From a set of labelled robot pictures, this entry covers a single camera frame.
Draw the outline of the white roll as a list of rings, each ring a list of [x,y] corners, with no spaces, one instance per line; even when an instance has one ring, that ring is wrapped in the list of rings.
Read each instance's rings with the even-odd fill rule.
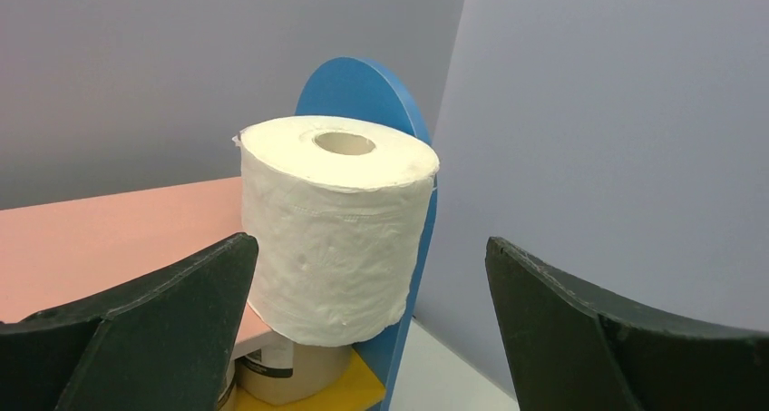
[[[251,125],[241,152],[243,230],[259,245],[248,304],[281,336],[342,347],[406,310],[439,159],[372,122],[320,115]]]

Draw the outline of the blue shelf with coloured boards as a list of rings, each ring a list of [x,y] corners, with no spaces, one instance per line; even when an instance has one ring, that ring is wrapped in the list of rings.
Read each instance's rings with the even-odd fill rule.
[[[236,178],[4,210],[1,327],[119,286],[239,233]],[[232,358],[267,342],[245,306]]]

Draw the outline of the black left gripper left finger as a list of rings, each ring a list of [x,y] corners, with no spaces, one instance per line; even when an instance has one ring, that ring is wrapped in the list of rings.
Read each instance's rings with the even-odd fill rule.
[[[235,233],[167,267],[1,327],[4,410],[214,410],[257,240]]]

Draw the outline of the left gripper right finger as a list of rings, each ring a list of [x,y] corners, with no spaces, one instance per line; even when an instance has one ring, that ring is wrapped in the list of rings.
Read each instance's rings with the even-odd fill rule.
[[[485,268],[522,410],[765,410],[768,336],[651,308],[492,237]]]

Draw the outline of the brown paper roll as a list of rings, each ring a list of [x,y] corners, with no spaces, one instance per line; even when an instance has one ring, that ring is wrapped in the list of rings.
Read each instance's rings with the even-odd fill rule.
[[[281,339],[235,362],[238,385],[272,406],[308,398],[336,382],[348,369],[350,346],[317,347]]]
[[[230,361],[219,392],[217,411],[234,411],[236,409],[237,383],[235,373],[235,362]]]

